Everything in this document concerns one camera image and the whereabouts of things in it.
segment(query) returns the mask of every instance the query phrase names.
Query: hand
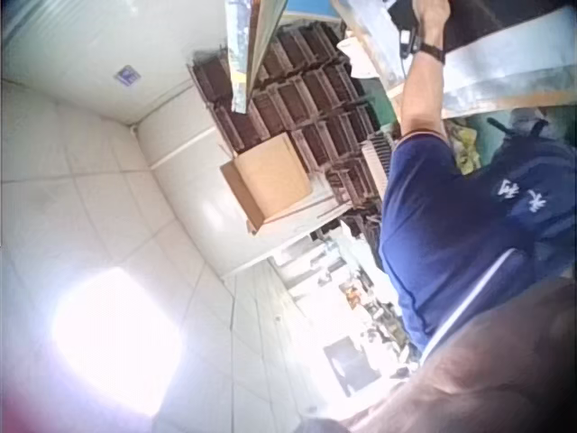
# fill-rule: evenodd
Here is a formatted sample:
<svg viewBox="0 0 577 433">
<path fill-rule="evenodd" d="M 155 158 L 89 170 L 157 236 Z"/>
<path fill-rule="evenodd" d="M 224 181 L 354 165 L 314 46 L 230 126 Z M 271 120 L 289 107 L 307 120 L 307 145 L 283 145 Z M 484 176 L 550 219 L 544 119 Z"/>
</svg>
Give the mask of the hand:
<svg viewBox="0 0 577 433">
<path fill-rule="evenodd" d="M 413 10 L 425 28 L 444 28 L 451 14 L 449 0 L 413 0 Z"/>
</svg>

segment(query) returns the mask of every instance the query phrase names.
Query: cardboard box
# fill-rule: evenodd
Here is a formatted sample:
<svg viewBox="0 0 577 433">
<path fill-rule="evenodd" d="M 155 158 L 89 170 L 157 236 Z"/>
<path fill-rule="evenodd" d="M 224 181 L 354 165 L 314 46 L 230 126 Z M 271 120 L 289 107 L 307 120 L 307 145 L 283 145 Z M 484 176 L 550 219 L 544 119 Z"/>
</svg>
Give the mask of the cardboard box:
<svg viewBox="0 0 577 433">
<path fill-rule="evenodd" d="M 312 192 L 287 133 L 253 147 L 220 170 L 254 233 Z"/>
</svg>

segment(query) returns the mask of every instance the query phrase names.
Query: bright light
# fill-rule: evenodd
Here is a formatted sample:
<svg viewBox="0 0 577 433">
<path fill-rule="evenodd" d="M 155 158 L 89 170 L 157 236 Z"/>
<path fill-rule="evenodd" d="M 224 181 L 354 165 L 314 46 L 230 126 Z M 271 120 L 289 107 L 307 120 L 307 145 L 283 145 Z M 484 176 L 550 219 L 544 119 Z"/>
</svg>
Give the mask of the bright light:
<svg viewBox="0 0 577 433">
<path fill-rule="evenodd" d="M 179 330 L 125 271 L 104 272 L 68 294 L 52 335 L 91 385 L 139 413 L 158 412 L 179 363 Z"/>
</svg>

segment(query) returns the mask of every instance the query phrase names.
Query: skin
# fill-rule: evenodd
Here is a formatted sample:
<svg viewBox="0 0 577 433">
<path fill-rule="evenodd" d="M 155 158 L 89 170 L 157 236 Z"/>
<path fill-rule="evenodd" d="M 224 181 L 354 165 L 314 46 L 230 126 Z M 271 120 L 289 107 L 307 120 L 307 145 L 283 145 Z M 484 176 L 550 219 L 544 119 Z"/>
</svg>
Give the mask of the skin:
<svg viewBox="0 0 577 433">
<path fill-rule="evenodd" d="M 420 23 L 424 42 L 443 48 L 444 25 L 451 9 L 447 0 L 414 0 L 413 9 Z M 428 129 L 444 135 L 443 64 L 430 54 L 417 52 L 403 89 L 400 129 L 403 135 Z"/>
<path fill-rule="evenodd" d="M 454 335 L 352 433 L 537 432 L 575 412 L 575 281 L 540 283 Z"/>
</svg>

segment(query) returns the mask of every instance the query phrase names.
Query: white tiled wall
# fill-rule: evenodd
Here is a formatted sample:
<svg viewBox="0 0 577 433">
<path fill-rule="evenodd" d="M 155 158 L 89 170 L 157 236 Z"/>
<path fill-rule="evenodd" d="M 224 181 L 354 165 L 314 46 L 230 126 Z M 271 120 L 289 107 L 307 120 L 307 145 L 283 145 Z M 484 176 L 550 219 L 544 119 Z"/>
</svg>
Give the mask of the white tiled wall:
<svg viewBox="0 0 577 433">
<path fill-rule="evenodd" d="M 285 433 L 322 404 L 289 326 L 304 319 L 279 277 L 262 262 L 221 281 L 175 218 L 126 126 L 8 84 L 3 102 L 8 403 L 33 410 L 46 432 L 150 428 L 119 416 L 69 372 L 50 341 L 60 297 L 122 266 L 180 324 L 186 347 L 156 433 Z"/>
</svg>

